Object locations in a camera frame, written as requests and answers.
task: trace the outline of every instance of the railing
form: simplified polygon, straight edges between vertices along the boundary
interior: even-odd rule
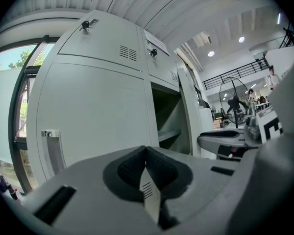
[[[279,48],[285,48],[285,47],[292,47],[294,46],[294,28],[291,25],[291,23],[289,23],[288,28],[283,28],[285,31],[285,36],[284,39],[280,45]]]
[[[265,57],[260,59],[259,61],[252,62],[250,64],[238,67],[234,70],[230,70],[228,72],[225,72],[219,76],[215,76],[213,78],[210,78],[208,80],[203,81],[206,90],[211,89],[216,86],[220,86],[224,79],[228,77],[235,77],[237,79],[240,79],[242,77],[251,75],[253,73],[263,71],[265,69],[269,68],[269,64],[266,61]]]

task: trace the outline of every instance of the fan blade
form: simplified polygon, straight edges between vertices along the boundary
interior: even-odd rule
[[[244,106],[245,109],[248,109],[248,106],[247,106],[247,104],[245,104],[245,102],[242,102],[242,101],[239,101],[239,102],[240,102],[240,104],[242,104]]]
[[[233,107],[232,106],[230,106],[230,108],[227,110],[227,114],[231,111],[233,109]]]

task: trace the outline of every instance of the ceiling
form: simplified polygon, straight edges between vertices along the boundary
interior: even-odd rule
[[[184,20],[219,0],[16,0],[5,24],[27,13],[52,9],[100,10],[125,18],[165,39]]]
[[[191,50],[204,69],[204,66],[211,61],[276,38],[279,36],[275,34],[276,32],[282,32],[281,36],[284,36],[282,28],[285,24],[277,24],[280,12],[278,6],[272,5],[237,14],[206,28],[188,40],[182,48],[186,52]],[[206,36],[210,36],[212,43],[207,41]],[[239,38],[242,36],[245,37],[245,41],[239,43]],[[214,51],[215,56],[208,57],[210,51]]]
[[[16,0],[0,23],[1,35],[10,31],[6,37],[0,37],[0,45],[3,42],[6,45],[26,40],[29,35],[31,38],[41,37],[43,33],[58,36],[72,25],[72,21],[96,9],[129,20],[157,36],[171,49],[176,49],[212,25],[220,24],[223,20],[239,13],[270,4],[274,4],[274,1]],[[24,28],[26,24],[28,28],[23,30],[23,33],[21,29],[16,33],[12,32],[14,28],[19,26]]]

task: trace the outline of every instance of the gray plastic part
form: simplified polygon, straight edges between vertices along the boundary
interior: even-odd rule
[[[226,133],[226,132],[236,132],[237,134],[233,137],[225,136],[209,136],[209,133]],[[212,132],[206,132],[207,136],[199,136],[197,142],[199,146],[207,151],[218,154],[218,150],[221,145],[229,147],[245,147],[248,149],[255,149],[261,145],[260,141],[252,140],[246,133],[245,129],[226,129],[226,130],[217,130]]]
[[[283,135],[258,151],[249,150],[240,163],[212,161],[153,147],[186,164],[193,173],[188,189],[165,202],[169,216],[179,224],[162,231],[142,203],[118,198],[102,179],[107,164],[136,148],[70,166],[31,192],[24,206],[35,213],[59,187],[69,185],[77,192],[53,227],[70,234],[245,234],[260,224],[294,185],[294,136]],[[212,166],[235,171],[232,176],[225,176],[212,172]]]
[[[53,227],[69,234],[150,234],[161,229],[143,203],[122,200],[105,185],[102,173],[113,160],[137,147],[80,161],[31,192],[24,207],[35,213],[61,186],[76,188]]]
[[[193,181],[182,196],[166,201],[170,216],[179,222],[186,221],[198,210],[210,203],[229,183],[230,176],[211,171],[213,166],[235,170],[236,162],[198,159],[174,151],[153,147],[156,151],[185,163],[193,172]]]

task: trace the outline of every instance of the open shelf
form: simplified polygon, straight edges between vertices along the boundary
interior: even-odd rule
[[[159,147],[189,154],[185,109],[180,94],[152,86]]]
[[[159,142],[172,138],[181,134],[181,130],[172,130],[172,131],[158,131]]]

